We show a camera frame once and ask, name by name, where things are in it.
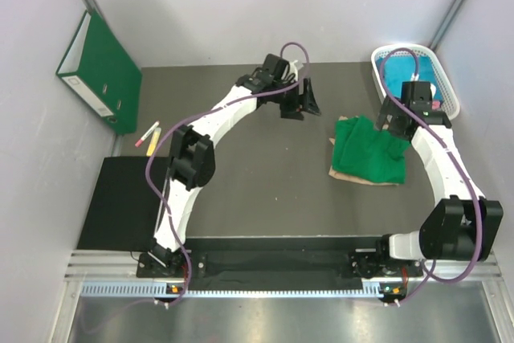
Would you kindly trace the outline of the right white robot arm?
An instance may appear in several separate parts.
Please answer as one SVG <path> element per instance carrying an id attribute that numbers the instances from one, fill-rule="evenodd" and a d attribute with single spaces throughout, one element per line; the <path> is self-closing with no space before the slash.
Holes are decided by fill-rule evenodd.
<path id="1" fill-rule="evenodd" d="M 375 266 L 391 276 L 405 260 L 464 262 L 462 273 L 445 280 L 456 283 L 489 256 L 503 207 L 486 199 L 472 181 L 455 144 L 450 118 L 433 107 L 430 83 L 406 81 L 399 97 L 387 87 L 383 90 L 376 126 L 407 140 L 417 152 L 429 178 L 434 209 L 419 230 L 388 235 L 387 247 L 374 256 Z"/>

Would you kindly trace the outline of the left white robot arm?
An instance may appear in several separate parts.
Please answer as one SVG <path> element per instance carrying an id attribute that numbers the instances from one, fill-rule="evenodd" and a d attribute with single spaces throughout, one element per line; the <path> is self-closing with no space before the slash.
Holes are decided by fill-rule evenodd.
<path id="1" fill-rule="evenodd" d="M 201 189 L 214 176 L 217 144 L 245 116 L 267 103 L 278 104 L 283 119 L 319 115 L 306 64 L 269 54 L 251 74 L 239 77 L 211 110 L 184 120 L 172 131 L 167 181 L 157 195 L 160 223 L 148 252 L 163 275 L 173 276 L 188 264 L 187 223 Z"/>

